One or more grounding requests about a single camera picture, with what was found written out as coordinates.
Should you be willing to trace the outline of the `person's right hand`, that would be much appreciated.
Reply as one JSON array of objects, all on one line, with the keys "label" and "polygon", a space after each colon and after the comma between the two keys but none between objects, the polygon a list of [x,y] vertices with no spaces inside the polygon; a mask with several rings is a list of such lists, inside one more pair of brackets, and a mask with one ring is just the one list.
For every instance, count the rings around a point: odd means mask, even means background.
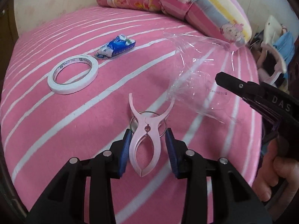
[{"label": "person's right hand", "polygon": [[279,178],[286,179],[288,185],[278,203],[287,206],[298,191],[298,162],[294,159],[279,157],[277,141],[272,140],[252,185],[252,189],[261,201],[270,200],[271,188],[278,184]]}]

